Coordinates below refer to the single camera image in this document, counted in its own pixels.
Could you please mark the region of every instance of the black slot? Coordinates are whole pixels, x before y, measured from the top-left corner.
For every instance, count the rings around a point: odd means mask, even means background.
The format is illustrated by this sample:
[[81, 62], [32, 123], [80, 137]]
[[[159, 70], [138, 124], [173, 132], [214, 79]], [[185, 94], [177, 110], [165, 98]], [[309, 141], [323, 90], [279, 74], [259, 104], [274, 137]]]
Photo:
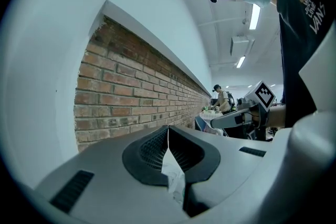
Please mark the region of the black slot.
[[209, 208], [197, 200], [191, 185], [208, 180], [219, 166], [221, 155], [213, 145], [175, 126], [169, 130], [170, 150], [185, 174], [183, 210], [194, 217]]
[[245, 146], [243, 146], [239, 151], [252, 154], [255, 156], [259, 156], [259, 157], [264, 157], [264, 155], [266, 154], [266, 151], [260, 151], [260, 150], [256, 150], [254, 148], [245, 147]]
[[168, 127], [135, 140], [122, 153], [126, 170], [138, 181], [152, 186], [168, 186], [167, 176], [161, 174], [162, 161], [168, 149]]
[[59, 210], [68, 213], [75, 205], [76, 201], [89, 184], [94, 174], [87, 171], [79, 171], [73, 178], [60, 190], [50, 203]]

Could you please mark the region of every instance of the white wall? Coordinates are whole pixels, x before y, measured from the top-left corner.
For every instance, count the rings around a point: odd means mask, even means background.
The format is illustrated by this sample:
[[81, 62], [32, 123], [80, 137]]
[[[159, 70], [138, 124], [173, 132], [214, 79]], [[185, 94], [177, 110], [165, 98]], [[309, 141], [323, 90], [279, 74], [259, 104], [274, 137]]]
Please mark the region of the white wall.
[[[183, 0], [109, 0], [143, 25], [161, 43], [151, 45], [211, 91], [211, 71], [197, 26]], [[130, 29], [140, 37], [142, 33]]]
[[89, 31], [105, 0], [15, 0], [2, 28], [2, 153], [30, 187], [78, 153], [74, 97]]
[[[248, 90], [249, 90], [249, 88], [247, 88], [247, 87], [243, 88], [243, 89], [230, 89], [230, 88], [226, 89], [225, 87], [222, 87], [222, 89], [224, 91], [229, 91], [232, 94], [233, 98], [235, 99], [235, 102], [236, 102], [237, 99], [244, 97], [244, 95], [246, 93], [248, 93]], [[213, 98], [217, 99], [218, 98], [218, 93], [214, 92], [213, 93]]]
[[274, 95], [276, 96], [277, 102], [280, 103], [282, 96], [283, 96], [283, 89], [284, 85], [280, 84], [280, 85], [275, 85], [274, 87], [271, 88], [272, 92], [274, 93]]
[[267, 85], [283, 84], [281, 67], [265, 65], [253, 68], [226, 68], [212, 72], [212, 84], [225, 86], [255, 85], [263, 80]]

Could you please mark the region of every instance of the ceiling light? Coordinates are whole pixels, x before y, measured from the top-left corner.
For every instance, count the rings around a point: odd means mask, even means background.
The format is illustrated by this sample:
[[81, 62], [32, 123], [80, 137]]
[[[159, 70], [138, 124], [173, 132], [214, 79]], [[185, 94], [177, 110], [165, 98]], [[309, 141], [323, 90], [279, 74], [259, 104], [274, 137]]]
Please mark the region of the ceiling light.
[[237, 64], [237, 68], [240, 68], [242, 66], [244, 60], [245, 60], [245, 56], [241, 57], [241, 59], [239, 60], [239, 62]]
[[260, 7], [256, 4], [253, 4], [250, 30], [255, 30], [257, 28], [259, 14], [260, 14]]

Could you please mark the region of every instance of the backpack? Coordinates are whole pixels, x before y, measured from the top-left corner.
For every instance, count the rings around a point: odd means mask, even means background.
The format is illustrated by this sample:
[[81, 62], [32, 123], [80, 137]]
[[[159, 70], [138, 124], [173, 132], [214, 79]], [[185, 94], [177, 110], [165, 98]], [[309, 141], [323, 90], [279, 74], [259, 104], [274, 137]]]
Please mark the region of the backpack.
[[233, 96], [230, 92], [226, 92], [226, 93], [227, 93], [227, 96], [229, 97], [229, 100], [228, 100], [229, 105], [231, 107], [233, 107], [235, 105], [235, 99], [233, 98]]

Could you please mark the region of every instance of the ceiling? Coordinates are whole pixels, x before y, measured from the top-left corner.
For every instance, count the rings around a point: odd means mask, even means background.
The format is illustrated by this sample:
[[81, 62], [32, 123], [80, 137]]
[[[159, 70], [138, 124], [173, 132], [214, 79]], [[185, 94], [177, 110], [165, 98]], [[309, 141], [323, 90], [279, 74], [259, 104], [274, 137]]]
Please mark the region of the ceiling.
[[279, 37], [279, 15], [273, 5], [260, 11], [256, 30], [249, 30], [252, 4], [218, 0], [185, 0], [195, 23], [198, 25], [206, 49], [212, 73], [224, 73], [236, 69], [241, 56], [230, 55], [231, 38], [234, 36], [252, 36], [255, 42], [242, 67], [250, 74], [256, 70], [276, 74], [282, 73]]

